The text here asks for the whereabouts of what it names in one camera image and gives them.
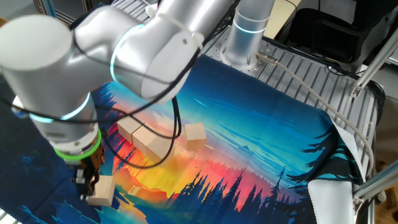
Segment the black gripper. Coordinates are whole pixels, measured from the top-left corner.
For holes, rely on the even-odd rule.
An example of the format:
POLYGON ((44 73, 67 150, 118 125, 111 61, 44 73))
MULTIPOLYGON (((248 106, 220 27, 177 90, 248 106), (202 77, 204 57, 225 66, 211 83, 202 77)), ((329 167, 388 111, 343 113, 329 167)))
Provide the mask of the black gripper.
POLYGON ((93 146, 78 161, 78 169, 75 170, 71 182, 75 184, 81 200, 86 200, 95 192, 95 185, 100 180, 100 166, 104 164, 104 152, 102 144, 93 146), (90 172, 89 180, 85 178, 84 172, 90 172))

